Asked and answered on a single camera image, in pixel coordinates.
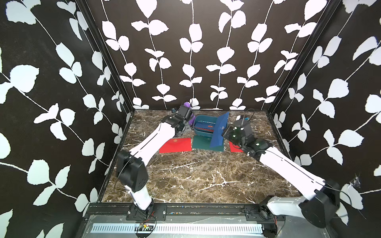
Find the blue envelope red seal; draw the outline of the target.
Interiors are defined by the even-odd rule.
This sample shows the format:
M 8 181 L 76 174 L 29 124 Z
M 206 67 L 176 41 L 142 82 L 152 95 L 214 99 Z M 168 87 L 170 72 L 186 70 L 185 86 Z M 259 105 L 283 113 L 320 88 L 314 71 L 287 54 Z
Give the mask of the blue envelope red seal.
M 195 130 L 198 131 L 198 132 L 204 132 L 204 133 L 213 133 L 214 132 L 214 129 L 213 128 L 198 128 L 198 127 L 195 127 Z

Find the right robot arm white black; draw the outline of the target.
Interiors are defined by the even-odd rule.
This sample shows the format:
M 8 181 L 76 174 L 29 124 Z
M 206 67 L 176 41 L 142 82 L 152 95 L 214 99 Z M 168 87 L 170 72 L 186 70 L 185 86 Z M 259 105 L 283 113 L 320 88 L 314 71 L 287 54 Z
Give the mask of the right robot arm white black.
M 301 194 L 297 198 L 274 196 L 266 203 L 273 215 L 306 219 L 325 228 L 340 207 L 339 184 L 312 174 L 285 156 L 269 141 L 256 138 L 250 122 L 241 119 L 226 127 L 222 136 L 248 156 L 271 168 L 290 182 Z

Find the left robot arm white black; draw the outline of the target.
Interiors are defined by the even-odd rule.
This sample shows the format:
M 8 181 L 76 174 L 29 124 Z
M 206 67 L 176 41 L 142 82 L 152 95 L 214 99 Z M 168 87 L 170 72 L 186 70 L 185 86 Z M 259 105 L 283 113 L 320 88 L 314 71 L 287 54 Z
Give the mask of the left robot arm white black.
M 194 116 L 189 103 L 165 116 L 158 127 L 139 145 L 117 154 L 116 177 L 131 195 L 137 210 L 149 216 L 153 213 L 154 201 L 149 195 L 147 165 L 157 151 L 170 139 L 182 135 Z

